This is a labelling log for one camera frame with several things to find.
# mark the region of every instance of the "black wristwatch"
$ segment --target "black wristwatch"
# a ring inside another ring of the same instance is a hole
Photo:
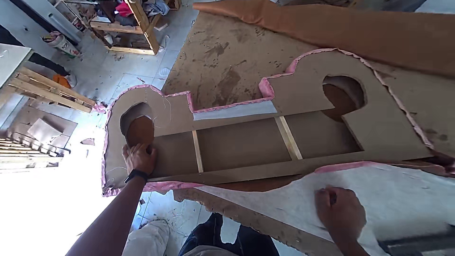
[[[130,175],[128,175],[128,177],[126,178],[125,180],[125,183],[127,183],[128,181],[130,181],[132,178],[134,178],[134,176],[140,176],[140,177],[143,177],[145,182],[147,182],[148,180],[148,174],[142,172],[142,171],[139,171],[137,169],[133,169],[130,173]]]

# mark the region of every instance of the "brown fabric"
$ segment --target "brown fabric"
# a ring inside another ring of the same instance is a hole
[[[455,15],[278,6],[269,0],[194,3],[193,8],[237,17],[319,47],[338,47],[394,66],[455,76]]]

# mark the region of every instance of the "pink fabric edge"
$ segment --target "pink fabric edge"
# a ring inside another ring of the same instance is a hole
[[[261,79],[261,81],[259,82],[258,84],[258,87],[259,87],[259,90],[260,92],[262,93],[262,95],[264,96],[263,98],[260,98],[260,99],[255,99],[255,100],[249,100],[249,101],[244,101],[244,102],[238,102],[238,103],[233,103],[233,104],[230,104],[230,105],[225,105],[225,106],[219,106],[219,107],[213,107],[213,108],[206,108],[206,109],[200,109],[200,110],[194,110],[194,107],[193,107],[193,103],[192,103],[192,97],[191,97],[191,92],[190,91],[184,91],[184,92],[178,92],[178,93],[174,93],[174,94],[169,94],[169,95],[165,95],[161,90],[159,90],[158,88],[154,87],[153,85],[149,85],[149,84],[142,84],[142,85],[136,85],[136,86],[133,86],[133,87],[130,87],[126,90],[124,90],[113,102],[112,104],[108,107],[108,110],[107,110],[107,120],[106,120],[106,124],[105,124],[105,132],[106,132],[106,135],[105,135],[105,142],[104,142],[104,148],[103,148],[103,156],[102,156],[102,161],[101,161],[101,185],[102,187],[104,187],[104,185],[106,184],[106,176],[105,176],[105,158],[104,158],[104,155],[106,154],[106,149],[107,149],[107,136],[108,136],[108,132],[107,132],[107,123],[109,122],[109,118],[111,117],[111,110],[112,110],[112,107],[114,106],[115,102],[124,94],[126,93],[127,91],[129,90],[133,90],[133,89],[137,89],[137,88],[144,88],[144,87],[148,87],[148,88],[151,88],[152,90],[154,90],[155,92],[157,92],[158,94],[160,94],[161,96],[163,97],[174,97],[174,96],[178,96],[178,95],[187,95],[187,100],[188,100],[188,106],[190,108],[190,111],[192,113],[202,113],[202,112],[209,112],[209,111],[214,111],[214,110],[220,110],[220,109],[226,109],[226,108],[231,108],[231,107],[234,107],[234,106],[237,106],[237,105],[244,105],[244,104],[250,104],[250,103],[259,103],[259,102],[263,102],[263,101],[267,101],[267,100],[272,100],[274,97],[275,97],[275,92],[272,88],[272,86],[270,85],[270,82],[268,81],[270,78],[276,78],[276,77],[281,77],[281,76],[288,76],[288,75],[292,75],[294,74],[295,72],[295,68],[298,64],[298,61],[300,59],[302,59],[303,57],[305,56],[308,56],[310,54],[314,54],[314,53],[320,53],[320,52],[326,52],[326,51],[335,51],[335,50],[338,50],[339,52],[343,53],[343,54],[346,54],[346,55],[349,55],[349,56],[352,56],[354,58],[357,58],[360,60],[360,62],[362,62],[365,66],[369,67],[372,71],[373,71],[373,74],[376,76],[376,78],[379,80],[379,82],[385,86],[389,92],[389,94],[392,96],[392,98],[395,100],[395,102],[397,103],[397,105],[399,106],[399,108],[405,113],[407,119],[409,120],[409,122],[411,123],[413,129],[415,130],[415,132],[419,135],[420,139],[423,141],[423,143],[428,147],[428,148],[431,148],[431,149],[434,149],[434,146],[433,144],[428,140],[428,138],[425,136],[424,132],[422,131],[422,129],[419,127],[419,125],[417,124],[417,122],[412,118],[411,114],[406,110],[406,108],[404,107],[404,104],[395,96],[395,94],[392,92],[391,88],[384,82],[384,80],[381,78],[381,76],[378,74],[378,72],[365,60],[363,59],[362,57],[352,53],[352,52],[349,52],[349,51],[345,51],[345,50],[341,50],[339,48],[322,48],[322,49],[316,49],[316,50],[312,50],[312,51],[308,51],[302,55],[300,55],[299,57],[295,58],[291,64],[288,66],[288,68],[286,68],[286,71],[285,73],[283,74],[277,74],[277,75],[273,75],[273,76],[269,76],[269,77],[263,77]],[[373,164],[374,162],[367,162],[367,161],[362,161],[362,162],[356,162],[356,163],[347,163],[346,165],[349,165],[349,164],[357,164],[357,163],[361,163],[361,164]],[[319,172],[322,172],[324,169],[322,169],[324,167],[320,167],[317,170],[319,170]],[[150,191],[162,191],[162,190],[169,190],[169,189],[183,189],[183,188],[194,188],[194,187],[199,187],[199,186],[204,186],[202,184],[197,184],[197,183],[185,183],[185,182],[177,182],[177,181],[159,181],[159,182],[147,182],[146,186],[144,187],[144,192],[150,192]],[[111,196],[111,195],[117,195],[118,193],[120,193],[121,189],[109,189],[105,194],[103,194],[103,196]]]

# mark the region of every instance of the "leg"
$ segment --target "leg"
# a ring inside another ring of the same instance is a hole
[[[237,242],[240,242],[244,256],[279,256],[278,250],[270,236],[259,234],[250,227],[240,226],[235,244]]]
[[[53,71],[55,71],[57,74],[60,74],[64,77],[69,75],[69,73],[64,69],[64,67],[62,67],[58,64],[55,64],[54,62],[50,61],[47,58],[44,58],[43,56],[39,55],[38,53],[33,53],[31,55],[29,61],[36,63],[38,65],[50,68]]]
[[[162,256],[169,240],[169,225],[154,220],[128,235],[122,256]]]
[[[222,216],[218,213],[212,213],[205,223],[197,225],[191,232],[178,255],[181,256],[196,246],[217,246],[217,244],[220,244],[222,224]]]

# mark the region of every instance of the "white wall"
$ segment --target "white wall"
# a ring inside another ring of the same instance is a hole
[[[0,0],[0,24],[23,45],[42,56],[50,59],[56,52],[41,39],[49,33],[9,0]]]
[[[51,23],[66,37],[76,42],[81,41],[82,33],[71,24],[48,0],[22,0],[30,8],[36,11],[43,19]]]

